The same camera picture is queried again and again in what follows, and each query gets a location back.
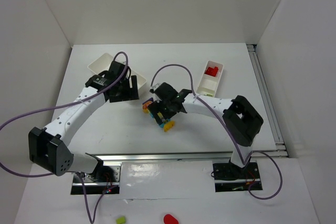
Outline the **red lego brick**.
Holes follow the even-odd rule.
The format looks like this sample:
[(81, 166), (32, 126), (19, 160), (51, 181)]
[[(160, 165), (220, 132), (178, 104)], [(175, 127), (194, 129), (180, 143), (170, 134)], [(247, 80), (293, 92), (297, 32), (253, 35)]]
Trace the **red lego brick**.
[(212, 76), (213, 75), (213, 68), (212, 67), (208, 67), (205, 71), (205, 74)]
[(217, 73), (218, 73), (219, 68), (218, 67), (214, 67), (214, 68), (209, 68), (209, 75), (212, 77), (216, 77)]

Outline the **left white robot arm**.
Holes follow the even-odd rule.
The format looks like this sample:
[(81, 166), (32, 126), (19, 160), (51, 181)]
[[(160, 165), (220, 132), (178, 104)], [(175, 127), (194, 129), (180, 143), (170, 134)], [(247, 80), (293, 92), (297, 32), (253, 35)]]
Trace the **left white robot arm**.
[(107, 171), (103, 161), (88, 153), (72, 153), (68, 146), (87, 119), (107, 102), (139, 99), (138, 79), (130, 67), (113, 61), (108, 70), (89, 78), (75, 100), (55, 120), (28, 134), (29, 158), (56, 176), (80, 172), (98, 177)]

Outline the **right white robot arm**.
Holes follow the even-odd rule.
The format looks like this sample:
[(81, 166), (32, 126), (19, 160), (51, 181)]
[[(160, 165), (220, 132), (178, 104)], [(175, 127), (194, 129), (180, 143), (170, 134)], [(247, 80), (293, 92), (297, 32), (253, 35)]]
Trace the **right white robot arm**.
[(242, 95), (220, 99), (189, 89), (176, 91), (164, 82), (150, 89), (154, 95), (147, 109), (158, 125), (167, 125), (178, 113), (199, 114), (219, 120), (234, 144), (229, 160), (236, 169), (245, 169), (252, 155), (252, 144), (264, 123), (263, 118)]

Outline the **orange sun round lego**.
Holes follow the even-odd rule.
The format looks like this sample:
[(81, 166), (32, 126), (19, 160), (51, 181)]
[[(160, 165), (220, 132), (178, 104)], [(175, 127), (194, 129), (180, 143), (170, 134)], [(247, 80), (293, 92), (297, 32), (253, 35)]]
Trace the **orange sun round lego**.
[(154, 99), (153, 98), (149, 98), (148, 100), (144, 101), (142, 103), (142, 111), (146, 114), (149, 113), (149, 110), (148, 110), (148, 106), (153, 103)]

